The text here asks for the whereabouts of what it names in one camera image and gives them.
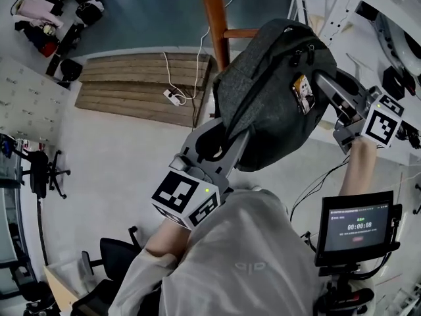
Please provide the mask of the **dark grey backpack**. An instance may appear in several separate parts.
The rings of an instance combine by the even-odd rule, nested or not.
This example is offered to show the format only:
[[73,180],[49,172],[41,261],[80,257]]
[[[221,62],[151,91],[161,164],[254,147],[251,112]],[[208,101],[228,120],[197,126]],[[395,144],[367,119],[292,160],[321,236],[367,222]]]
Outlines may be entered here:
[[[259,171],[299,149],[323,117],[330,100],[314,81],[316,72],[334,78],[336,61],[313,30],[300,22],[274,19],[216,77],[216,115],[226,128],[227,146],[251,131],[237,167]],[[315,97],[304,115],[292,83],[304,74]]]

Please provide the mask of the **black swivel office chair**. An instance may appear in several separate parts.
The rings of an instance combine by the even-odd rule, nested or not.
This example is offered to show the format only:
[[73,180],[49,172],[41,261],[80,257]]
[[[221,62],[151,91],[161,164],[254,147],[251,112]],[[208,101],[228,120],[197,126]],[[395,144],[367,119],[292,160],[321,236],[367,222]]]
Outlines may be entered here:
[[30,169],[23,171],[22,175],[30,175],[30,188],[37,196],[37,199],[45,199],[47,190],[56,190],[60,197],[63,199],[67,198],[67,195],[62,193],[57,181],[58,176],[64,174],[70,176],[71,174],[70,169],[62,171],[57,168],[57,161],[61,154],[62,151],[57,150],[53,160],[50,161],[44,151],[24,150],[21,158],[30,162]]

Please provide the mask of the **person's right forearm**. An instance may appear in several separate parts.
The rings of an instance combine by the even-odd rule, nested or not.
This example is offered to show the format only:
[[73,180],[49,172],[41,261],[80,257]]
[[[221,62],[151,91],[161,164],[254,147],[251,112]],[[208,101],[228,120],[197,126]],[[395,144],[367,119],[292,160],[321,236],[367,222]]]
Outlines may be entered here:
[[367,138],[357,138],[350,149],[350,158],[339,196],[368,193],[377,158],[376,144]]

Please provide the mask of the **black round bag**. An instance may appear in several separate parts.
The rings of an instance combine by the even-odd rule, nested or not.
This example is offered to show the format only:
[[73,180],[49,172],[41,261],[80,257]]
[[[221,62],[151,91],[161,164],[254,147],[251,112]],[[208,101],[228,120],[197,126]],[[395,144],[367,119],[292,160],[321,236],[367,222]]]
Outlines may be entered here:
[[65,59],[60,64],[63,82],[73,82],[77,80],[82,73],[83,66],[72,59]]

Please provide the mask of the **light wooden desk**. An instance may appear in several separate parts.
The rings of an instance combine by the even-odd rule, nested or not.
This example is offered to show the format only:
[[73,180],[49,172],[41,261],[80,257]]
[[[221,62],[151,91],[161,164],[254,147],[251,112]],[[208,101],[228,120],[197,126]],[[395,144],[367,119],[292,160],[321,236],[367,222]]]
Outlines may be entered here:
[[61,312],[69,312],[72,305],[87,293],[75,262],[44,266],[43,271]]

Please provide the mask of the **black box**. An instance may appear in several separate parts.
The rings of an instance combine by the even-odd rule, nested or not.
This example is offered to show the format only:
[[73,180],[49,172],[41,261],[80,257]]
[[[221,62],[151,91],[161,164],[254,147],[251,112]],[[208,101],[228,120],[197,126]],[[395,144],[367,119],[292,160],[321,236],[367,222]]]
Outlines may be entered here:
[[410,73],[404,68],[395,69],[393,66],[384,70],[382,78],[383,89],[395,100],[401,100],[408,91],[411,96],[416,95],[416,82]]

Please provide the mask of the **person's left forearm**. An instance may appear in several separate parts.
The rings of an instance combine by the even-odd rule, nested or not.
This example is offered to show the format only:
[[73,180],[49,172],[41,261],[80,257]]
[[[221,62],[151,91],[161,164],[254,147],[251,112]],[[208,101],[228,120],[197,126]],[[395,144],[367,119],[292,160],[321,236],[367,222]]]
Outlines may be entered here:
[[145,249],[155,257],[171,254],[181,259],[187,248],[190,234],[189,229],[165,218],[154,235],[148,239]]

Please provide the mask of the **black framed monitor screen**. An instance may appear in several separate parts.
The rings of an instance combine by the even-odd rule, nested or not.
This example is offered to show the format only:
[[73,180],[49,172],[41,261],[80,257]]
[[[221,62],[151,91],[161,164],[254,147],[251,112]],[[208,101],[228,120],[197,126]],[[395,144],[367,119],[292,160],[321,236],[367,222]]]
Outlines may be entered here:
[[393,192],[322,198],[315,265],[348,265],[391,249]]

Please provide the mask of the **rectangular picture badge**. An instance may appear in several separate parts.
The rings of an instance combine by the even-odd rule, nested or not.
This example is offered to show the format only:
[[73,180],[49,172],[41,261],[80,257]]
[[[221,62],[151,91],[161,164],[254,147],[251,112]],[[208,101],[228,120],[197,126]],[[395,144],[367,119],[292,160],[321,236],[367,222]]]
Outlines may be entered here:
[[292,83],[292,90],[304,115],[307,115],[314,107],[315,97],[308,78],[301,74]]

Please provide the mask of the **pile of clothes and bags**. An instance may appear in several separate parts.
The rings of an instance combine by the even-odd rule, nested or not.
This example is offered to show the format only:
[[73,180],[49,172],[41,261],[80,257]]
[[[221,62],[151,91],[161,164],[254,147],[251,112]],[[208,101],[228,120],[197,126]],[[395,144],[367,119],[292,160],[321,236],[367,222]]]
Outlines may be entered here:
[[11,7],[14,29],[46,58],[74,49],[103,12],[102,0],[16,0]]

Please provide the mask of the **white power strip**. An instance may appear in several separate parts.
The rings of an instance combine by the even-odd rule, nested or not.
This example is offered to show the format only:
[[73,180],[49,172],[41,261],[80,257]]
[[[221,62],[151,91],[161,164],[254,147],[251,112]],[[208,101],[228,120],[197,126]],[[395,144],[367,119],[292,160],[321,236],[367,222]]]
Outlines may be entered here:
[[163,95],[165,96],[165,98],[167,98],[167,100],[169,100],[173,105],[175,105],[175,106],[180,106],[181,105],[181,102],[180,102],[180,100],[178,99],[178,96],[176,95],[176,94],[174,94],[174,93],[172,93],[169,89],[166,89],[164,92],[163,92]]

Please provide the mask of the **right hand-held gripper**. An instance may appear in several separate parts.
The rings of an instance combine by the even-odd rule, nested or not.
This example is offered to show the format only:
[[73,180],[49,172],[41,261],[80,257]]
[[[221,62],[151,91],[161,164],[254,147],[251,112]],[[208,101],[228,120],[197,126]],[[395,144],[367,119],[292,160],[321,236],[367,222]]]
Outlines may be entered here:
[[[378,147],[389,148],[401,126],[405,108],[392,97],[374,86],[364,86],[349,73],[338,70],[336,79],[324,72],[314,76],[317,86],[332,103],[338,103],[337,123],[333,137],[344,153],[353,141],[365,137]],[[355,98],[342,99],[340,86],[348,93],[358,93]]]

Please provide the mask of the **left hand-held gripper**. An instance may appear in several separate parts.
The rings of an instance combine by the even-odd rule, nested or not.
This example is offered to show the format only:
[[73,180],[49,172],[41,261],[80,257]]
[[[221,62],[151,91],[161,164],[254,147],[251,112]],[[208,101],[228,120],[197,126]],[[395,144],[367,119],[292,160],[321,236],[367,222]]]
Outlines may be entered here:
[[249,142],[244,130],[229,147],[226,128],[214,118],[193,130],[168,173],[151,196],[151,204],[167,219],[193,230],[224,205],[230,193],[228,177]]

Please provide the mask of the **white rounded device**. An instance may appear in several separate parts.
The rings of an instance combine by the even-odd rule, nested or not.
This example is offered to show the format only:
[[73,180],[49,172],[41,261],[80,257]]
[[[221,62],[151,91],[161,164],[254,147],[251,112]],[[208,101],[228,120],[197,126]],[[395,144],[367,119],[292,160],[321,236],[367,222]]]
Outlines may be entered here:
[[391,65],[412,76],[421,76],[421,45],[382,13],[377,15],[374,29]]

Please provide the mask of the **brown wooden coat rack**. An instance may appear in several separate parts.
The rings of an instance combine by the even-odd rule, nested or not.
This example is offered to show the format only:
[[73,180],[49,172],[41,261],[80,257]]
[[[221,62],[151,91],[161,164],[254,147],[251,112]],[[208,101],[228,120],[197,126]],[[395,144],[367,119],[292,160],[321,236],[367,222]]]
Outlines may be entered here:
[[257,28],[229,29],[224,0],[203,0],[210,28],[214,56],[222,72],[230,64],[230,39],[251,39]]

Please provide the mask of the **white metal shelving unit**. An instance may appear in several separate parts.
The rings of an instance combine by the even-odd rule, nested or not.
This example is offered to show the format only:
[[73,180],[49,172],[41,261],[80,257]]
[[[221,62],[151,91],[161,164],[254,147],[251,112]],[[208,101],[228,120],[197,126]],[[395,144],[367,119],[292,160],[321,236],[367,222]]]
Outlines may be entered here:
[[309,25],[332,52],[337,66],[363,86],[381,86],[390,66],[373,24],[357,9],[375,8],[421,44],[421,3],[418,0],[291,0],[288,17]]

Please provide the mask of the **wooden plank pallet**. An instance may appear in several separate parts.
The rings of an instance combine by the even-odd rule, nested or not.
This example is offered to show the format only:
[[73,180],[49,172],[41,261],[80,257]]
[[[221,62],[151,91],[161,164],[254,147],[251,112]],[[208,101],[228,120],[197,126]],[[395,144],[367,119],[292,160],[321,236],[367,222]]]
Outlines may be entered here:
[[[139,53],[88,59],[79,77],[79,109],[193,128],[214,59],[207,54]],[[173,105],[163,92],[178,96]]]

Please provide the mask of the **white locker cabinet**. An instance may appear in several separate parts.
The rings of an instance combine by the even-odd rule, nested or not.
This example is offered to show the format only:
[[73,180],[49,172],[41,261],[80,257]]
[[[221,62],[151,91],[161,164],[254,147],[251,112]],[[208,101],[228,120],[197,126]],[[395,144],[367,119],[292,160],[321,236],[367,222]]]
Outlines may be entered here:
[[0,55],[0,133],[57,145],[70,91]]

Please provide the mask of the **person's grey shirt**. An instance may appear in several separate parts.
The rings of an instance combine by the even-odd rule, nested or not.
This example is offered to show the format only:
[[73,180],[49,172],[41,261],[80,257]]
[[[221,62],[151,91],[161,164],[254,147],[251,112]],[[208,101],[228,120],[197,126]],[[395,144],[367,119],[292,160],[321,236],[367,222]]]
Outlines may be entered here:
[[322,289],[314,254],[268,190],[232,192],[191,230],[181,259],[132,261],[109,316],[144,316],[159,291],[158,316],[312,316]]

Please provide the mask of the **black monitor mount rig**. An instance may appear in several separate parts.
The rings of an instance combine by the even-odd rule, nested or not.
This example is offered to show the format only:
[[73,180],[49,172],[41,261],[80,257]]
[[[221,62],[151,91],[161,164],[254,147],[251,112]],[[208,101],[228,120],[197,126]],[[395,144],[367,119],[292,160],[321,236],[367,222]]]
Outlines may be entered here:
[[401,217],[402,206],[393,205],[391,249],[384,256],[354,264],[318,267],[319,276],[329,278],[326,292],[315,304],[319,315],[361,316],[368,311],[368,304],[374,299],[373,289],[352,288],[351,283],[372,278],[399,249],[396,237]]

